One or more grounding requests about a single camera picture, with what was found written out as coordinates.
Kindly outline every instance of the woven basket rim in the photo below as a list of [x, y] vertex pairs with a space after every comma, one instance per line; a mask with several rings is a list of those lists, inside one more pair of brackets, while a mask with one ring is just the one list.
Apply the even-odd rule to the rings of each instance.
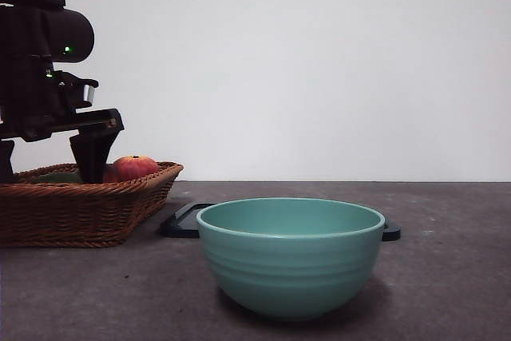
[[[109, 193], [109, 192], [135, 192], [137, 190], [160, 184], [167, 179], [175, 176], [183, 170], [183, 165], [171, 161], [157, 161], [161, 167], [159, 172], [151, 173], [149, 175], [139, 177], [137, 179], [119, 181], [114, 183], [101, 183], [101, 184], [73, 184], [73, 183], [13, 183], [13, 184], [0, 184], [0, 196], [8, 193]], [[41, 167], [30, 171], [17, 172], [14, 174], [15, 178], [27, 178], [32, 175], [42, 175], [51, 173], [52, 171], [58, 172], [62, 168], [76, 168], [74, 163], [62, 163]]]

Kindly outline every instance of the white wall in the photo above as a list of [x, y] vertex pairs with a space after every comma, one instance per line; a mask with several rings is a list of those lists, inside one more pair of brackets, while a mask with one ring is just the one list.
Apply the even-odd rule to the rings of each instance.
[[[181, 180], [511, 180], [511, 0], [67, 0], [126, 130]], [[17, 142], [16, 170], [73, 161]]]

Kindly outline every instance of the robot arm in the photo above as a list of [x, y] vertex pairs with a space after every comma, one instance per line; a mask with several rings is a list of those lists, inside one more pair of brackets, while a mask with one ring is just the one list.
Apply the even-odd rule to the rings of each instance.
[[39, 141], [78, 129], [71, 148], [82, 179], [101, 182], [111, 144], [124, 129], [116, 109], [77, 113], [92, 105], [98, 83], [56, 71], [91, 53], [93, 28], [65, 0], [0, 0], [0, 182], [13, 182], [13, 141]]

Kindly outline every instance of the dark green object in basket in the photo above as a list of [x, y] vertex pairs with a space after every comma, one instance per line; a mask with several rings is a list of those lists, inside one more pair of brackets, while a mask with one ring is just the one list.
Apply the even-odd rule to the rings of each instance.
[[49, 183], [49, 184], [83, 184], [80, 177], [80, 171], [74, 172], [53, 172], [46, 175], [37, 176], [31, 184]]
[[336, 309], [363, 287], [385, 218], [341, 201], [230, 201], [197, 215], [204, 254], [220, 287], [241, 305], [299, 321]]

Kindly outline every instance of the wicker basket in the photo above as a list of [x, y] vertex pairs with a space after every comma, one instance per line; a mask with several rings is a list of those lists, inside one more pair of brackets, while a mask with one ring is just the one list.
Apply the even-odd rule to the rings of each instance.
[[51, 172], [72, 172], [61, 164], [16, 173], [16, 184], [0, 184], [0, 247], [103, 248], [121, 244], [143, 220], [160, 209], [183, 169], [160, 162], [160, 171], [104, 184], [30, 184]]

